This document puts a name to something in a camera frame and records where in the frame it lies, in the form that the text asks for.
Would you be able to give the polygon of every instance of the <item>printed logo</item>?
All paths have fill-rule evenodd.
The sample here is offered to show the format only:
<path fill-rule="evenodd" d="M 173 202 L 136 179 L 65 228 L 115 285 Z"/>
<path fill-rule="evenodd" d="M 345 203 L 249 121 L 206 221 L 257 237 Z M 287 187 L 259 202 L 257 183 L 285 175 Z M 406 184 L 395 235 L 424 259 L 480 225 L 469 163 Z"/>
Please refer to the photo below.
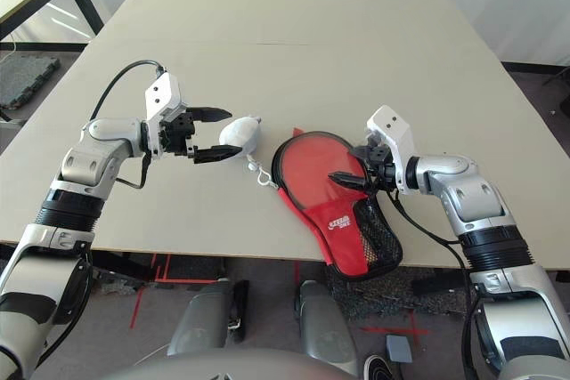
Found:
<path fill-rule="evenodd" d="M 342 229 L 346 226 L 350 226 L 350 218 L 348 215 L 338 218 L 337 220 L 333 220 L 329 223 L 329 230 L 333 230 L 335 227 Z"/>

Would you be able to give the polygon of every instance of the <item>table leg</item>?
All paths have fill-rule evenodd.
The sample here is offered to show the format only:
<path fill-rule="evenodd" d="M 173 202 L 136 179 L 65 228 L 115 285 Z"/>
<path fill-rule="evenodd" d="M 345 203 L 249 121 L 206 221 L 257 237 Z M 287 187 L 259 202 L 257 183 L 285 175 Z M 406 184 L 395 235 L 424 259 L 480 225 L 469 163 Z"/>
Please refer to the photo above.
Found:
<path fill-rule="evenodd" d="M 91 0 L 75 0 L 77 6 L 85 16 L 85 19 L 91 26 L 91 30 L 97 35 L 103 28 L 103 21 L 99 16 L 99 13 L 95 9 Z"/>

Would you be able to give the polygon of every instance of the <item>black cable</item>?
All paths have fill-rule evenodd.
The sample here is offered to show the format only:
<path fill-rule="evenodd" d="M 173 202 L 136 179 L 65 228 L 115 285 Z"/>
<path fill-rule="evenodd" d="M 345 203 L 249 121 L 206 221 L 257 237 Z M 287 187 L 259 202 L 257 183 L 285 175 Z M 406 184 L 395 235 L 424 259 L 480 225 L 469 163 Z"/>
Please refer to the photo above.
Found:
<path fill-rule="evenodd" d="M 52 343 L 52 345 L 48 347 L 44 353 L 42 353 L 42 356 L 39 357 L 39 361 L 37 362 L 36 368 L 42 365 L 45 362 L 45 360 L 47 360 L 52 355 L 52 353 L 55 352 L 55 350 L 60 346 L 63 340 L 67 338 L 71 330 L 76 326 L 77 322 L 79 321 L 79 318 L 81 318 L 83 311 L 86 309 L 87 302 L 89 301 L 89 295 L 91 294 L 91 288 L 93 287 L 93 256 L 91 254 L 91 250 L 89 250 L 85 254 L 85 258 L 88 264 L 87 268 L 88 273 L 87 273 L 87 283 L 85 285 L 85 292 L 83 294 L 83 299 L 81 300 L 81 305 L 79 306 L 79 309 L 77 310 L 77 313 L 74 316 L 74 318 L 65 327 L 60 336 L 57 337 L 57 339 Z"/>
<path fill-rule="evenodd" d="M 130 63 L 124 69 L 119 71 L 117 73 L 117 75 L 115 77 L 113 77 L 113 80 L 111 80 L 110 83 L 107 85 L 107 88 L 105 89 L 105 91 L 103 91 L 101 98 L 99 99 L 99 101 L 97 101 L 97 105 L 95 106 L 95 109 L 93 110 L 93 113 L 91 114 L 91 117 L 89 118 L 90 121 L 97 117 L 97 114 L 99 113 L 99 110 L 101 109 L 103 103 L 105 102 L 107 95 L 109 95 L 110 90 L 113 89 L 113 86 L 119 81 L 119 79 L 122 76 L 124 76 L 128 70 L 134 69 L 135 67 L 142 66 L 145 64 L 151 65 L 151 66 L 156 66 L 157 78 L 159 78 L 160 75 L 162 75 L 166 71 L 166 69 L 164 67 L 162 67 L 158 61 L 155 61 L 155 60 L 139 60 L 139 61 L 135 61 L 135 62 Z M 151 164 L 151 153 L 147 150 L 144 154 L 144 157 L 142 158 L 142 171 L 141 171 L 141 183 L 140 184 L 134 184 L 133 182 L 125 180 L 124 178 L 117 178 L 115 181 L 120 182 L 121 184 L 125 184 L 129 187 L 132 187 L 133 189 L 142 189 L 144 187 L 144 184 L 146 183 L 146 174 L 147 174 L 147 171 L 149 170 L 150 164 Z"/>
<path fill-rule="evenodd" d="M 0 109 L 0 118 L 5 120 L 6 122 L 10 122 L 12 120 L 12 118 L 6 115 L 1 109 Z"/>
<path fill-rule="evenodd" d="M 431 231 L 426 230 L 425 228 L 423 228 L 422 226 L 417 224 L 415 221 L 413 221 L 413 219 L 408 215 L 408 213 L 406 213 L 405 209 L 403 208 L 402 202 L 400 202 L 400 199 L 399 199 L 400 191 L 399 190 L 396 191 L 395 198 L 392 197 L 392 195 L 390 194 L 389 191 L 387 191 L 386 194 L 387 194 L 388 198 L 390 199 L 390 201 L 392 202 L 392 205 L 394 205 L 394 208 L 396 209 L 396 211 L 398 211 L 398 213 L 400 213 L 400 215 L 403 218 L 405 218 L 411 225 L 416 227 L 418 230 L 420 230 L 423 233 L 425 233 L 426 235 L 428 235 L 431 239 L 433 239 L 439 245 L 447 248 L 447 250 L 453 254 L 453 256 L 455 257 L 455 259 L 457 260 L 457 263 L 459 264 L 459 266 L 461 268 L 461 274 L 463 276 L 463 286 L 465 288 L 465 306 L 466 306 L 466 310 L 465 310 L 466 318 L 465 318 L 465 322 L 463 324 L 464 331 L 465 331 L 465 327 L 466 327 L 467 322 L 468 322 L 468 326 L 469 326 L 468 332 L 465 333 L 466 336 L 464 337 L 462 335 L 461 361 L 463 363 L 463 370 L 465 372 L 465 377 L 468 380 L 477 380 L 478 376 L 477 376 L 475 367 L 473 365 L 473 355 L 471 352 L 471 334 L 470 334 L 470 332 L 471 332 L 471 330 L 470 330 L 470 325 L 471 325 L 470 319 L 471 319 L 472 311 L 474 310 L 475 305 L 471 304 L 471 288 L 469 286 L 468 270 L 465 267 L 465 263 L 463 262 L 463 259 L 460 257 L 460 255 L 457 253 L 457 251 L 455 251 L 451 247 L 452 244 L 457 244 L 460 242 L 458 240 L 454 241 L 454 240 L 447 240 L 447 239 L 440 238 L 435 233 L 432 233 Z"/>
<path fill-rule="evenodd" d="M 105 99 L 107 98 L 107 95 L 109 95 L 110 90 L 113 89 L 113 86 L 115 86 L 115 84 L 119 81 L 119 79 L 125 75 L 125 73 L 127 73 L 127 71 L 134 69 L 135 67 L 138 66 L 142 66 L 142 65 L 151 65 L 151 66 L 156 66 L 157 68 L 157 78 L 160 77 L 160 75 L 162 75 L 162 73 L 165 72 L 165 68 L 162 67 L 157 61 L 155 60 L 139 60 L 139 61 L 135 61 L 135 62 L 131 62 L 128 66 L 126 66 L 124 69 L 122 69 L 121 71 L 119 71 L 117 73 L 117 75 L 115 77 L 113 77 L 113 80 L 110 81 L 109 85 L 107 86 L 107 89 L 105 89 L 105 91 L 103 92 L 103 94 L 101 95 L 101 98 L 99 99 L 99 101 L 97 102 L 97 105 L 95 106 L 95 109 L 93 110 L 93 113 L 91 114 L 91 117 L 89 118 L 89 120 L 93 120 L 97 117 L 97 114 L 99 113 L 99 110 L 101 109 L 101 106 L 103 105 Z"/>
<path fill-rule="evenodd" d="M 144 157 L 142 158 L 142 171 L 141 171 L 140 184 L 134 184 L 133 182 L 128 182 L 123 178 L 117 178 L 115 181 L 126 184 L 127 186 L 132 187 L 133 189 L 142 189 L 144 187 L 144 184 L 146 183 L 146 173 L 149 170 L 150 164 L 151 164 L 151 152 L 147 150 L 146 153 L 144 153 Z"/>
<path fill-rule="evenodd" d="M 414 226 L 416 229 L 421 230 L 422 232 L 424 232 L 426 235 L 428 235 L 430 238 L 432 238 L 435 242 L 437 242 L 440 245 L 454 245 L 454 244 L 459 244 L 460 242 L 458 240 L 447 240 L 447 239 L 443 239 L 440 238 L 439 236 L 437 236 L 435 233 L 432 233 L 429 230 L 424 229 L 422 226 L 420 226 L 419 224 L 417 224 L 409 215 L 408 213 L 406 213 L 405 209 L 403 209 L 403 205 L 400 202 L 399 199 L 399 195 L 400 195 L 400 191 L 397 190 L 395 193 L 395 198 L 392 198 L 392 195 L 390 194 L 389 191 L 386 192 L 386 194 L 388 195 L 388 197 L 390 198 L 390 200 L 392 201 L 392 205 L 394 205 L 395 209 L 398 211 L 398 213 L 400 213 L 400 215 L 405 218 L 409 223 L 411 223 L 412 226 Z"/>
<path fill-rule="evenodd" d="M 479 305 L 479 296 L 473 302 L 473 305 L 466 313 L 465 319 L 463 321 L 463 329 L 461 331 L 461 360 L 468 360 L 468 364 L 463 365 L 463 372 L 467 380 L 478 380 L 478 375 L 473 365 L 473 359 L 471 355 L 471 320 L 473 319 L 473 314 L 477 306 Z"/>
<path fill-rule="evenodd" d="M 403 380 L 402 362 L 396 362 L 395 369 L 398 372 L 398 377 L 400 377 L 400 380 Z"/>

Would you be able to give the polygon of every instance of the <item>shoe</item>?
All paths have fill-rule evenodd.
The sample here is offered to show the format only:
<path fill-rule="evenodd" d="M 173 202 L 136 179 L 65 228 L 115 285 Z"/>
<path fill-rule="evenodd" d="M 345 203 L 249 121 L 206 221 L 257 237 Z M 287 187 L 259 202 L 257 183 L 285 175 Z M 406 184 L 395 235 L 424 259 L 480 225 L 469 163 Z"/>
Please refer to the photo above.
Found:
<path fill-rule="evenodd" d="M 371 355 L 364 362 L 364 380 L 395 380 L 395 378 L 382 358 Z"/>

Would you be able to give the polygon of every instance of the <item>silver robot arm segment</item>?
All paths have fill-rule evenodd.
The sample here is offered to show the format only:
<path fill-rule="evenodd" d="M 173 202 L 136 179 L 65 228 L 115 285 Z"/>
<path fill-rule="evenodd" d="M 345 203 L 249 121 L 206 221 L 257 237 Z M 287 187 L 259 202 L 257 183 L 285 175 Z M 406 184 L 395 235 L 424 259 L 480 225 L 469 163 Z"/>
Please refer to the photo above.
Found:
<path fill-rule="evenodd" d="M 391 172 L 384 180 L 387 187 L 393 183 L 392 189 L 403 194 L 418 191 L 442 201 L 471 267 L 471 282 L 483 298 L 476 325 L 492 370 L 498 373 L 525 356 L 570 360 L 564 306 L 545 270 L 533 262 L 501 194 L 479 174 L 476 162 L 463 156 L 418 156 L 410 127 L 388 106 L 367 126 L 369 141 L 387 145 L 392 154 L 388 162 L 395 172 L 380 168 Z"/>
<path fill-rule="evenodd" d="M 88 256 L 94 225 L 127 158 L 165 152 L 194 163 L 228 158 L 233 146 L 198 150 L 191 145 L 194 121 L 230 117 L 225 110 L 188 108 L 178 83 L 167 72 L 145 92 L 147 119 L 94 119 L 66 154 L 34 223 L 0 277 L 0 378 L 30 378 L 54 325 L 69 324 L 88 295 L 92 266 Z"/>

